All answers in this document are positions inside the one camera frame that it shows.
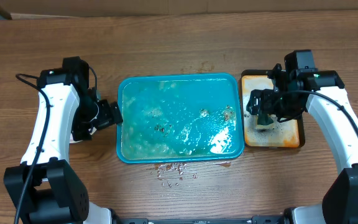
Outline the green yellow sponge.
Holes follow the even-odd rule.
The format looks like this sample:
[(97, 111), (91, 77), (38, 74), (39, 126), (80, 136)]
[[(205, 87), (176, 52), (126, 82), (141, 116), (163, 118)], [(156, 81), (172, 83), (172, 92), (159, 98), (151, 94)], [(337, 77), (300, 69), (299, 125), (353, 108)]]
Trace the green yellow sponge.
[(257, 117), (256, 129), (270, 129), (274, 127), (274, 120), (268, 114), (260, 114)]

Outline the white plate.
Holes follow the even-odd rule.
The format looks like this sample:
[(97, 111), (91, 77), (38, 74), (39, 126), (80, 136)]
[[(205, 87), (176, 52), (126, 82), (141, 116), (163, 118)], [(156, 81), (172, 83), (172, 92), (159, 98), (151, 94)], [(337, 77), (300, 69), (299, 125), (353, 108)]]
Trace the white plate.
[(70, 144), (75, 144), (75, 143), (78, 143), (78, 142), (81, 142), (82, 140), (79, 140), (79, 141), (74, 141), (72, 139), (70, 139)]

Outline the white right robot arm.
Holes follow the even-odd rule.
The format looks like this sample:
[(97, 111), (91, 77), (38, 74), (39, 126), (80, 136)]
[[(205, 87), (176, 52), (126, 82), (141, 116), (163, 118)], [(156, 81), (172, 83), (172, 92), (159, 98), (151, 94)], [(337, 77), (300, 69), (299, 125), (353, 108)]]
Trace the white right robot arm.
[(358, 223), (358, 119), (334, 70), (245, 70), (241, 78), (245, 142), (251, 147), (301, 147), (303, 113), (318, 123), (338, 176), (321, 203), (288, 208), (275, 223)]

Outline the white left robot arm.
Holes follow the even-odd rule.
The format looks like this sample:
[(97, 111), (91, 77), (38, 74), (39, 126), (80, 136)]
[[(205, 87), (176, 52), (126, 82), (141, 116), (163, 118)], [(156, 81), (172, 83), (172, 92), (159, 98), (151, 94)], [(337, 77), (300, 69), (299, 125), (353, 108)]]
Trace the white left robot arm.
[(20, 164), (8, 167), (4, 185), (16, 208), (14, 223), (120, 223), (114, 210), (90, 201), (69, 163), (70, 143), (90, 140), (95, 131), (122, 123), (117, 103), (100, 100), (85, 68), (44, 70), (16, 78), (36, 89), (39, 108)]

